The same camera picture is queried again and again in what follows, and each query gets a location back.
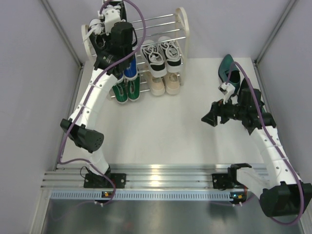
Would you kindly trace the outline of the black white sneaker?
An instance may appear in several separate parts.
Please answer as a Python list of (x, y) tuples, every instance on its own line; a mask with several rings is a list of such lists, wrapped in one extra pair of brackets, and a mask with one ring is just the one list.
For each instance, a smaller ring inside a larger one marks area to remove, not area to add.
[(157, 46), (165, 60), (166, 69), (169, 73), (178, 73), (182, 69), (181, 55), (177, 44), (168, 36), (158, 39)]
[(164, 58), (153, 40), (143, 42), (140, 54), (153, 77), (161, 78), (167, 74)]

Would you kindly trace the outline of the blue sneaker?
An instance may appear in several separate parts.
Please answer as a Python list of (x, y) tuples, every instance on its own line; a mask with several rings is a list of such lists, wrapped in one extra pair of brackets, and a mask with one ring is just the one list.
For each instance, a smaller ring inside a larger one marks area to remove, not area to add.
[(137, 71), (137, 58), (134, 55), (134, 58), (131, 60), (130, 65), (124, 70), (124, 77), (127, 80), (135, 80), (137, 78), (138, 71)]

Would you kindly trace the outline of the beige lace sneaker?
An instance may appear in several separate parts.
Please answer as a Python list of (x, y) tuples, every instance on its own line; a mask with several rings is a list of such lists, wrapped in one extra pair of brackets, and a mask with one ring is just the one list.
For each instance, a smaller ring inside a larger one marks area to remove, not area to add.
[(170, 95), (177, 95), (180, 92), (180, 83), (176, 73), (167, 73), (164, 77), (166, 92)]
[(165, 93), (165, 86), (164, 86), (162, 78), (155, 78), (151, 74), (151, 72), (146, 72), (144, 77), (147, 82), (147, 85), (149, 86), (151, 93), (154, 96), (158, 97)]

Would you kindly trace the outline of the green sneaker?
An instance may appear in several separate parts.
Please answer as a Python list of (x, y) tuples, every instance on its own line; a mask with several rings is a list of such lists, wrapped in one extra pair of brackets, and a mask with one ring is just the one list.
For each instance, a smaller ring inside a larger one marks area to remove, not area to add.
[(128, 100), (125, 82), (117, 83), (112, 87), (115, 98), (119, 104), (125, 104)]
[(140, 76), (138, 75), (135, 79), (126, 80), (127, 94), (130, 101), (137, 101), (140, 97)]

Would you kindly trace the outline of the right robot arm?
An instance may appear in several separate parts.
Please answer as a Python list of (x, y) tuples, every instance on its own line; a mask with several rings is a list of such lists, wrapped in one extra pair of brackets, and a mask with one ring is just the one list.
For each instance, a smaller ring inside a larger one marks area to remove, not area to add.
[(267, 217), (303, 214), (312, 198), (312, 185), (302, 182), (290, 165), (272, 114), (261, 111), (260, 90), (242, 89), (238, 103), (233, 104), (234, 86), (224, 82), (219, 89), (224, 98), (213, 102), (201, 120), (213, 127), (231, 119), (240, 121), (260, 152), (268, 178), (261, 177), (248, 163), (237, 163), (227, 169), (227, 182), (217, 188), (246, 187), (259, 199)]

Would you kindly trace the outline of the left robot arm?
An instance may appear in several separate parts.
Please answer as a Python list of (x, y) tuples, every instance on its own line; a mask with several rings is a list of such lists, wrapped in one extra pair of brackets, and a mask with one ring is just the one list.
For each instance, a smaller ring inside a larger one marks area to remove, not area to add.
[(127, 21), (123, 1), (108, 4), (98, 17), (81, 27), (83, 45), (94, 68), (88, 86), (75, 111), (63, 119), (61, 128), (84, 152), (89, 167), (84, 177), (85, 188), (111, 186), (111, 169), (101, 148), (104, 135), (95, 130), (98, 114), (114, 90), (121, 102), (127, 100), (125, 83), (137, 76), (137, 35)]

